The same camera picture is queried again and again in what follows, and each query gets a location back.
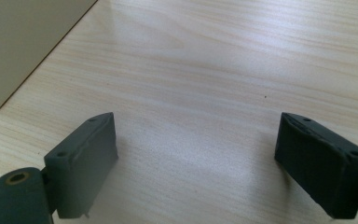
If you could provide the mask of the beige box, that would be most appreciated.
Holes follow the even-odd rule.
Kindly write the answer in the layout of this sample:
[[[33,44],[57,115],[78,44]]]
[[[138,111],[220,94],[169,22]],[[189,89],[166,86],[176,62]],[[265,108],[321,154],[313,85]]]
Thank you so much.
[[[0,0],[0,107],[98,0]]]

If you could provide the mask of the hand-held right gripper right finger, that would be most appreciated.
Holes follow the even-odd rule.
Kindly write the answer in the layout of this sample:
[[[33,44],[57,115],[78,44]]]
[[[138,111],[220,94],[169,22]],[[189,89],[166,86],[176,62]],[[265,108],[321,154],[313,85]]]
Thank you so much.
[[[281,114],[274,159],[325,213],[358,212],[358,146],[315,120]]]

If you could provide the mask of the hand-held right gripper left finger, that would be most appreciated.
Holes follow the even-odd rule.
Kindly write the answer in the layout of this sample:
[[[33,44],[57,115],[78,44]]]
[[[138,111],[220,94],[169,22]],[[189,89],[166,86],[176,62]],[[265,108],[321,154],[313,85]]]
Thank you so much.
[[[114,114],[87,119],[45,157],[43,177],[52,212],[79,218],[93,205],[118,159]]]

